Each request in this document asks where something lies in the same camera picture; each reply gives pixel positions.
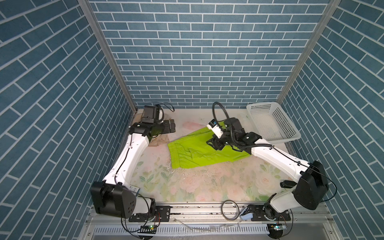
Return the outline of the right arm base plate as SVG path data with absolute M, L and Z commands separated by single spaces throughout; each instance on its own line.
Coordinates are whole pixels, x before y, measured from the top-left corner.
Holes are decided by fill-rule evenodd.
M 286 210 L 283 213 L 277 213 L 273 217 L 267 217 L 263 205 L 248 205 L 247 209 L 251 214 L 253 214 L 251 221 L 252 222 L 262 222 L 262 221 L 291 221 L 291 213 Z

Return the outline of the lime green shorts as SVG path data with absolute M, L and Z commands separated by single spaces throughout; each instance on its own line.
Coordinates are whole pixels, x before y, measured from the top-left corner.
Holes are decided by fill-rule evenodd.
M 250 155 L 225 146 L 221 151 L 207 144 L 213 132 L 207 127 L 197 130 L 168 144 L 173 169 L 192 169 L 224 162 L 235 162 Z

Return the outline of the white plastic basket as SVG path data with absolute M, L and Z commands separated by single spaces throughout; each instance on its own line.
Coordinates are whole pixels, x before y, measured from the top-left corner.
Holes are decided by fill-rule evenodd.
M 249 104 L 247 111 L 257 133 L 269 143 L 287 143 L 301 138 L 301 133 L 280 104 L 276 102 Z

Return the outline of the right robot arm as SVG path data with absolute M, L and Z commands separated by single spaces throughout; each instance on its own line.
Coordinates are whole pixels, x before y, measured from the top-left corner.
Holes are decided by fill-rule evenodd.
M 222 126 L 213 119 L 207 127 L 214 133 L 207 144 L 215 150 L 231 146 L 234 151 L 244 151 L 259 157 L 281 170 L 295 183 L 290 190 L 273 194 L 265 202 L 263 210 L 267 218 L 274 219 L 277 214 L 297 207 L 315 210 L 328 192 L 328 178 L 320 162 L 310 163 L 279 150 L 260 135 L 245 132 L 236 118 L 226 119 Z

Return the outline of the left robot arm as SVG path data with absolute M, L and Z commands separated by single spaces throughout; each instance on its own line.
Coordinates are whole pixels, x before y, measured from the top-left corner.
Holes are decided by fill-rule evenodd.
M 123 219 L 137 216 L 142 221 L 155 216 L 155 200 L 140 197 L 130 190 L 131 178 L 151 140 L 175 131 L 174 120 L 165 119 L 161 105 L 144 108 L 141 120 L 130 126 L 127 142 L 112 169 L 102 181 L 91 186 L 90 193 L 97 214 Z

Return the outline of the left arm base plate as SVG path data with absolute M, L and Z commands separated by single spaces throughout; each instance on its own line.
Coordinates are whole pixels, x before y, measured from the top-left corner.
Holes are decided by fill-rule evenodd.
M 154 217 L 156 221 L 169 222 L 171 213 L 171 206 L 152 206 L 150 207 L 149 213 L 144 214 L 134 214 L 129 218 L 130 223 L 144 223 L 145 221 L 152 222 Z

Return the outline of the beige shorts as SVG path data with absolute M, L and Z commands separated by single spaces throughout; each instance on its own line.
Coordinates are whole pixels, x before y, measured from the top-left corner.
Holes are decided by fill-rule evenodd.
M 158 147 L 162 145 L 167 145 L 170 143 L 170 139 L 168 135 L 159 135 L 156 138 L 153 138 L 151 142 L 149 143 L 149 147 Z

